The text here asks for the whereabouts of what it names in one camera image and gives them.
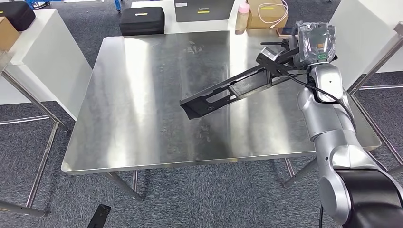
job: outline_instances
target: stainless steel table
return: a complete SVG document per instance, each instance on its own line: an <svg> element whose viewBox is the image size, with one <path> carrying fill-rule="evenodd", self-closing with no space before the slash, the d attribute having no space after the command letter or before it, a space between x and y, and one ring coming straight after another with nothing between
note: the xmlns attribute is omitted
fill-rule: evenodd
<svg viewBox="0 0 403 228"><path fill-rule="evenodd" d="M179 106L182 98L256 66L263 41L279 38L270 30L105 38L62 171L107 173L125 189L115 171L314 153L297 108L301 86L295 82L250 95L202 119L189 121ZM380 146L350 105L359 142L368 151Z"/></svg>

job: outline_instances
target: clear plastic bag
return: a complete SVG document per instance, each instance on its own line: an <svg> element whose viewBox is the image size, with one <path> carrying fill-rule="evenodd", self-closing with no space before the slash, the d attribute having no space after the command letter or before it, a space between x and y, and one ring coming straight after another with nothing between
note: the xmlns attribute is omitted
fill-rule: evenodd
<svg viewBox="0 0 403 228"><path fill-rule="evenodd" d="M330 62L336 55L335 27L324 22L297 22L301 63Z"/></svg>

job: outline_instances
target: white cable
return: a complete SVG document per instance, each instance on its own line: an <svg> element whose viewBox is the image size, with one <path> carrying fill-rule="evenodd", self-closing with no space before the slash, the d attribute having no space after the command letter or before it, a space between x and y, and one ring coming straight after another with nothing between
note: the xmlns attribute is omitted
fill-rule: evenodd
<svg viewBox="0 0 403 228"><path fill-rule="evenodd" d="M262 4L260 4L259 7L258 7L258 15L259 15L260 20L263 21L263 22L266 23L266 24L272 24L272 23L274 23L272 26L270 26L271 29L274 28L277 24L279 24L279 23L280 23L284 18L286 18L286 16L288 15L288 5L287 5L286 1L284 1L284 0L281 0L281 1L283 2L283 4L277 4L277 3L262 3ZM262 16L260 15L260 8L261 8L262 6L283 6L286 11L284 12L284 15L283 15L280 19L275 20L275 21L267 22L267 21L263 20Z"/></svg>

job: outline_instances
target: black box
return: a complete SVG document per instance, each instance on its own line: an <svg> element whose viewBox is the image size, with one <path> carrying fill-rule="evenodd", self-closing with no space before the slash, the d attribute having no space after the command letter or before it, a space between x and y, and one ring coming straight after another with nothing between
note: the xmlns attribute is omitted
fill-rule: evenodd
<svg viewBox="0 0 403 228"><path fill-rule="evenodd" d="M234 0L174 0L176 22L227 20Z"/></svg>
<svg viewBox="0 0 403 228"><path fill-rule="evenodd" d="M119 26L122 36L164 34L165 14L161 7L127 8Z"/></svg>
<svg viewBox="0 0 403 228"><path fill-rule="evenodd" d="M36 17L34 11L23 1L2 2L0 12L0 17L6 17L18 32L27 30Z"/></svg>

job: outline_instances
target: smartphone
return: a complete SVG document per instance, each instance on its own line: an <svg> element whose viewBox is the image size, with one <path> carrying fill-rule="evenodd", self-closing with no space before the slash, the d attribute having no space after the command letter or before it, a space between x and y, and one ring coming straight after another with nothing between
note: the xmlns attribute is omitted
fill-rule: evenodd
<svg viewBox="0 0 403 228"><path fill-rule="evenodd" d="M292 28L277 28L276 32L279 37L291 37Z"/></svg>

